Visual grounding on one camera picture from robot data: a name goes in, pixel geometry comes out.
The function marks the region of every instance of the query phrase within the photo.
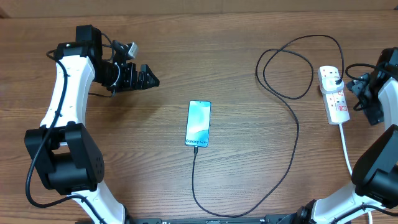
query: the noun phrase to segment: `wooden surface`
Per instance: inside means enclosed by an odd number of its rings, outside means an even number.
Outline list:
[[[0,0],[4,17],[393,10],[396,0]]]
[[[105,181],[134,217],[211,217],[192,199],[193,149],[184,145],[189,100],[213,103],[210,146],[199,150],[195,173],[197,197],[204,207],[226,214],[245,212],[280,179],[296,125],[287,108],[255,79],[254,67],[266,49],[301,35],[328,34],[340,42],[349,65],[376,63],[382,49],[398,44],[395,11],[2,19],[0,223],[73,223],[87,218],[75,202],[38,209],[24,193],[30,164],[25,131],[39,127],[55,81],[55,65],[45,53],[60,42],[73,41],[75,26],[83,24],[93,24],[112,39],[137,42],[136,63],[148,63],[160,79],[158,88],[112,99],[88,97],[86,127],[104,155]],[[289,49],[306,56],[315,70],[341,66],[335,43],[326,38],[300,40]],[[300,121],[293,166],[252,217],[294,212],[349,182],[339,130],[327,123],[316,75],[304,98],[288,100]],[[280,54],[267,77],[276,90],[297,96],[308,86],[310,67],[300,58]],[[97,83],[90,91],[106,93]],[[357,102],[347,90],[346,100],[349,108]],[[354,165],[384,125],[370,127],[362,113],[350,115],[344,127]],[[32,193],[39,202],[60,198],[44,189],[36,173]],[[374,219],[397,222],[377,212]],[[366,217],[355,223],[366,223]]]

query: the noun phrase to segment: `phone screen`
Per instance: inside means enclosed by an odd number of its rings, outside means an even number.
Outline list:
[[[192,100],[189,102],[187,135],[185,136],[187,146],[207,147],[209,145],[210,109],[209,101]]]

